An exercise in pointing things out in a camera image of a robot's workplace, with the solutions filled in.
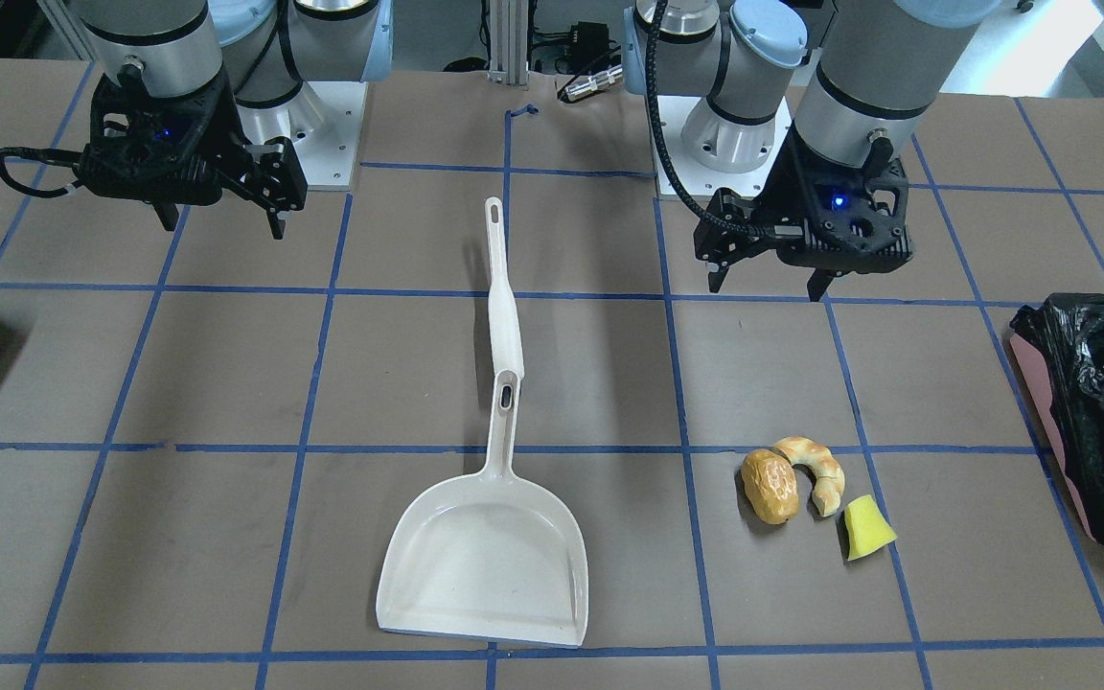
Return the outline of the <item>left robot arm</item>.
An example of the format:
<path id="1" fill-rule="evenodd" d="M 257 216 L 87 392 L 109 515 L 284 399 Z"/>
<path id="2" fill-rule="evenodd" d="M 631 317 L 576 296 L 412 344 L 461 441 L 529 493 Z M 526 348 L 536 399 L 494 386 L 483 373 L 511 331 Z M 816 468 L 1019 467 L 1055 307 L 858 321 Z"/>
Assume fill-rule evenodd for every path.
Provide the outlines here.
<path id="1" fill-rule="evenodd" d="M 697 216 L 694 257 L 720 291 L 740 261 L 771 252 L 813 272 L 816 302 L 849 274 L 914 257 L 902 148 L 995 1 L 829 1 L 811 52 L 784 1 L 635 1 L 622 70 L 641 96 L 664 193 Z"/>

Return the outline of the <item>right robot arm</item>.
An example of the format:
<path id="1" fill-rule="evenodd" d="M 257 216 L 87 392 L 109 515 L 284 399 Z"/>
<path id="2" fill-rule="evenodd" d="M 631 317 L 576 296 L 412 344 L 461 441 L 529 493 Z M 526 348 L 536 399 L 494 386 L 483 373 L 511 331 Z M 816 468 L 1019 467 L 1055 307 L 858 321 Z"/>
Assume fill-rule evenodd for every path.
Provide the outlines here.
<path id="1" fill-rule="evenodd" d="M 75 187 L 145 202 L 167 231 L 181 206 L 232 194 L 273 238 L 310 191 L 291 108 L 316 81 L 385 79 L 390 1 L 76 1 L 103 75 Z"/>

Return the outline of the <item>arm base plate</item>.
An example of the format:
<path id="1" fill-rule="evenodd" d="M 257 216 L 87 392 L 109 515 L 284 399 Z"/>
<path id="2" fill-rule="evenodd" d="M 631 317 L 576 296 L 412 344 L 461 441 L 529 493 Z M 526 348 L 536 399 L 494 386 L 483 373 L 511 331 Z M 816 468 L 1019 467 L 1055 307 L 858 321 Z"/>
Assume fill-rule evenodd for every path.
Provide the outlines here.
<path id="1" fill-rule="evenodd" d="M 346 192 L 354 180 L 368 91 L 364 82 L 304 82 L 279 105 L 240 104 L 242 129 L 254 144 L 288 137 L 311 191 Z"/>
<path id="2" fill-rule="evenodd" d="M 785 98 L 774 118 L 757 126 L 725 121 L 705 97 L 658 96 L 658 114 L 680 185 L 699 202 L 720 188 L 749 199 L 760 197 L 792 126 Z"/>

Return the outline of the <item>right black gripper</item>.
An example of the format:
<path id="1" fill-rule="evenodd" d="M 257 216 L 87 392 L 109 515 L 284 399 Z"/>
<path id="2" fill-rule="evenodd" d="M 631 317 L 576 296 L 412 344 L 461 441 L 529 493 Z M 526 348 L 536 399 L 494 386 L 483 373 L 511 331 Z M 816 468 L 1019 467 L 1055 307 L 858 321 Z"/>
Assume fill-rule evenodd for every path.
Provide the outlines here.
<path id="1" fill-rule="evenodd" d="M 226 70 L 172 98 L 145 95 L 136 76 L 126 81 L 102 76 L 93 92 L 78 161 L 89 192 L 152 202 L 167 232 L 178 227 L 178 205 L 212 205 L 229 192 L 262 208 L 272 238 L 285 238 L 286 213 L 301 211 L 308 195 L 301 162 L 288 137 L 250 141 Z"/>

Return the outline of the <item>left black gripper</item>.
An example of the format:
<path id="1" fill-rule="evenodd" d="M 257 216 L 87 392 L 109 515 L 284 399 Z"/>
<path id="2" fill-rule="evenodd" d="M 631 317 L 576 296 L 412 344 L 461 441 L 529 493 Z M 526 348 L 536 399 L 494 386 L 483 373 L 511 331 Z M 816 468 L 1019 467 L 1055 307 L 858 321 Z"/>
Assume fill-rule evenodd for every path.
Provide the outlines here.
<path id="1" fill-rule="evenodd" d="M 722 291 L 740 261 L 775 252 L 784 264 L 814 269 L 807 297 L 822 301 L 840 272 L 892 272 L 914 257 L 907 230 L 907 177 L 884 135 L 862 146 L 854 167 L 816 153 L 792 129 L 763 193 L 720 188 L 694 231 L 708 263 L 708 289 Z"/>

